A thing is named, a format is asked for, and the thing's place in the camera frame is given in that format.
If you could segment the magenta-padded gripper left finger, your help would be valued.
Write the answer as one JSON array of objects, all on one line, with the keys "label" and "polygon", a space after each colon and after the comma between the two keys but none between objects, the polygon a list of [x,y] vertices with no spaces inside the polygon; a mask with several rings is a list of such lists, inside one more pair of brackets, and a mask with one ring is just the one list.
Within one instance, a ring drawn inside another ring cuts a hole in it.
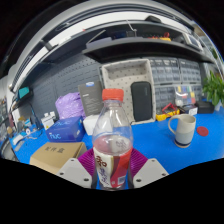
[{"label": "magenta-padded gripper left finger", "polygon": [[57,176],[84,188],[95,188],[97,172],[93,150],[87,150],[79,158],[70,158],[57,172]]}]

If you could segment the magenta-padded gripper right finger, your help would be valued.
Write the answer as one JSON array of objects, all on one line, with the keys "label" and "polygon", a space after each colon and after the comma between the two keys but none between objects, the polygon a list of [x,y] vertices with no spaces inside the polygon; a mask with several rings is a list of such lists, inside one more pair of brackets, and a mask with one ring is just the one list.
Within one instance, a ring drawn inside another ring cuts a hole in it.
[{"label": "magenta-padded gripper right finger", "polygon": [[168,176],[168,172],[156,158],[148,159],[133,149],[129,162],[128,187],[136,189]]}]

